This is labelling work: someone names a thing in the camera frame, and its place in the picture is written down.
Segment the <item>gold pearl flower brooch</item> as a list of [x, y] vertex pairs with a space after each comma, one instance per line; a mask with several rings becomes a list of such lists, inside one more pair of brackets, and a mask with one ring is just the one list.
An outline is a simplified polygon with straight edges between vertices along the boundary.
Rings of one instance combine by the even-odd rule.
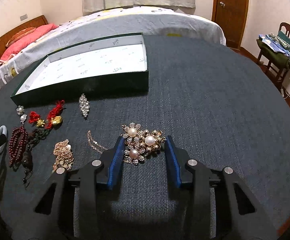
[[123, 161], [137, 166], [145, 162], [152, 154], [158, 154], [166, 138], [163, 131], [142, 129], [141, 124], [131, 122], [129, 125], [122, 125], [124, 139]]

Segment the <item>wall socket plate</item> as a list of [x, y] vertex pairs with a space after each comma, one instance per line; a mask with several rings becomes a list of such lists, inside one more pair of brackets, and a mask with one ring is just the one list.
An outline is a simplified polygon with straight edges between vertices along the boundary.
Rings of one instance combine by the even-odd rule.
[[20, 20], [21, 21], [26, 20], [27, 18], [28, 18], [27, 14], [24, 14], [24, 15], [20, 16]]

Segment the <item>bed with patterned sheet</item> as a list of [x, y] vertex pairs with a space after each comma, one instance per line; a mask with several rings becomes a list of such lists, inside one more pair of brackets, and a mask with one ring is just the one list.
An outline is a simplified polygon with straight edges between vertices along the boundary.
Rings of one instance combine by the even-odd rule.
[[226, 44], [223, 30], [218, 24], [172, 9], [140, 6], [96, 12], [59, 25], [8, 61], [0, 62], [0, 90], [17, 74], [47, 54], [88, 40], [129, 33], [184, 36]]

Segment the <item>wooden chair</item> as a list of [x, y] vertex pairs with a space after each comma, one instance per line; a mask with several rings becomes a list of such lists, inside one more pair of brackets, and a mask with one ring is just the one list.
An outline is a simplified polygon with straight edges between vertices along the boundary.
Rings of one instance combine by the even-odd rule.
[[256, 42], [260, 49], [256, 63], [260, 66], [262, 57], [268, 60], [265, 73], [269, 74], [271, 71], [275, 73], [274, 85], [283, 93], [283, 82], [290, 71], [290, 24], [280, 23], [276, 35], [260, 34]]

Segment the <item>orange patterned cushion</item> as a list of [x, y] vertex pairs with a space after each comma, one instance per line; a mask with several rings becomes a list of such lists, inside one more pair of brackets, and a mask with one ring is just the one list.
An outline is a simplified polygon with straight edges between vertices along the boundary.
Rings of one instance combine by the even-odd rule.
[[16, 41], [20, 40], [21, 38], [33, 33], [36, 30], [35, 27], [29, 27], [25, 28], [19, 32], [17, 32], [15, 35], [13, 35], [10, 40], [6, 43], [5, 47], [8, 48], [12, 44], [14, 44]]

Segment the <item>small red gold charm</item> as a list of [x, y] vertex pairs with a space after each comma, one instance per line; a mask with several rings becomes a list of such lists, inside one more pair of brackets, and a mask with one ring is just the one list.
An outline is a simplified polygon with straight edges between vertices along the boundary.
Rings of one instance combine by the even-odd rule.
[[29, 124], [35, 125], [36, 127], [44, 127], [45, 126], [45, 120], [41, 118], [41, 116], [36, 113], [35, 111], [31, 111], [29, 113], [29, 119], [28, 119]]

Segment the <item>brown wooden door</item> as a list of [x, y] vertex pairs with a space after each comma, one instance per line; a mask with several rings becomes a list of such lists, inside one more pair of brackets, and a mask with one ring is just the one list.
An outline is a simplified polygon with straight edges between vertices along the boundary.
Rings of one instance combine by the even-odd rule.
[[249, 0], [213, 0], [212, 21], [222, 28], [230, 48], [241, 46], [248, 6]]

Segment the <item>dark green jewelry box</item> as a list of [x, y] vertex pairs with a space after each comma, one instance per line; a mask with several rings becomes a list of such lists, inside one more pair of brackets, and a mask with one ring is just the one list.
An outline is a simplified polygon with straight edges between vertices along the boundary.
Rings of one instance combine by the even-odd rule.
[[25, 107], [94, 98], [143, 94], [149, 88], [146, 46], [142, 33], [80, 42], [46, 55], [11, 95]]

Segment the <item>dark blue table mat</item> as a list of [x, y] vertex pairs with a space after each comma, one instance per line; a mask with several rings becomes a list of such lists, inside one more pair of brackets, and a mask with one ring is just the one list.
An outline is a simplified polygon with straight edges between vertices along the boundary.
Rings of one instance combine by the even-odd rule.
[[[229, 165], [244, 180], [278, 229], [290, 218], [290, 107], [250, 59], [231, 49], [185, 37], [145, 36], [149, 92], [131, 88], [91, 96], [87, 120], [79, 111], [81, 89], [69, 85], [34, 95], [33, 111], [45, 114], [65, 100], [64, 124], [33, 150], [34, 174], [27, 189], [23, 171], [0, 156], [0, 239], [10, 235], [22, 211], [50, 177], [52, 148], [73, 142], [74, 167], [92, 161], [86, 134], [113, 146], [121, 124], [140, 123], [171, 135], [176, 146], [207, 167]], [[189, 195], [167, 186], [163, 153], [139, 166], [124, 164], [120, 193], [100, 198], [105, 239], [180, 239]]]

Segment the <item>pearl crystal earring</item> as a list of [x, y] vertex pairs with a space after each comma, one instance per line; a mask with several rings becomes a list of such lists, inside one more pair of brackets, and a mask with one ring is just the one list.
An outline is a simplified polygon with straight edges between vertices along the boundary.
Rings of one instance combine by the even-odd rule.
[[18, 116], [20, 117], [21, 124], [23, 125], [27, 120], [27, 115], [25, 113], [24, 107], [21, 105], [18, 105], [18, 107], [16, 108], [16, 112], [17, 112]]

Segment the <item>pink pillow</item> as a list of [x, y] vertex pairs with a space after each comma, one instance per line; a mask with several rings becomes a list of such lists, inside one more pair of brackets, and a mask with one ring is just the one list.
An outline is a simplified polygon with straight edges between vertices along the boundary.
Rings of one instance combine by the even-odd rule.
[[49, 31], [54, 30], [58, 27], [58, 25], [53, 23], [37, 27], [33, 33], [21, 38], [20, 40], [16, 41], [14, 44], [6, 48], [5, 52], [0, 58], [0, 62], [8, 61], [13, 56], [17, 55], [22, 49], [27, 47], [29, 44], [35, 42], [43, 35], [47, 34]]

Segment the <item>white jade bangle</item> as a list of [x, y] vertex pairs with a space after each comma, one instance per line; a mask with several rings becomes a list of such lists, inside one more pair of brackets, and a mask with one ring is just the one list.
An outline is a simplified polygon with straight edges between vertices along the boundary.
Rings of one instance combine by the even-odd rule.
[[0, 155], [3, 153], [8, 141], [8, 130], [5, 125], [0, 127]]

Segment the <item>rose gold bead cluster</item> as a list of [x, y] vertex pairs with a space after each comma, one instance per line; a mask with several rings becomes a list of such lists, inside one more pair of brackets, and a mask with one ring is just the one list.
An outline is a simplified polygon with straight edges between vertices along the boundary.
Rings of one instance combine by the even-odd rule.
[[53, 172], [55, 172], [56, 169], [60, 167], [68, 171], [72, 168], [74, 157], [68, 139], [57, 142], [54, 146], [53, 154], [55, 155]]

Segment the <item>red tassel gold charm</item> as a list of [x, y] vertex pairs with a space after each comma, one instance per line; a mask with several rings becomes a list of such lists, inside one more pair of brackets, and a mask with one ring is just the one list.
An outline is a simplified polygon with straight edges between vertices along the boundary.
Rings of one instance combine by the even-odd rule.
[[52, 129], [62, 123], [61, 113], [64, 109], [65, 101], [57, 101], [55, 107], [48, 113], [45, 129]]

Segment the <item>crystal leaf brooch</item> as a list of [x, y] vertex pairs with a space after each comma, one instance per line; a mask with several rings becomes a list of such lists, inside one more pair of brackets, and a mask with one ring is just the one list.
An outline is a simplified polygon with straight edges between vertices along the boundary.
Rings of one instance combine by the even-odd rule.
[[90, 111], [90, 103], [87, 100], [85, 94], [82, 94], [79, 98], [79, 108], [82, 116], [84, 117], [84, 119], [86, 119]]

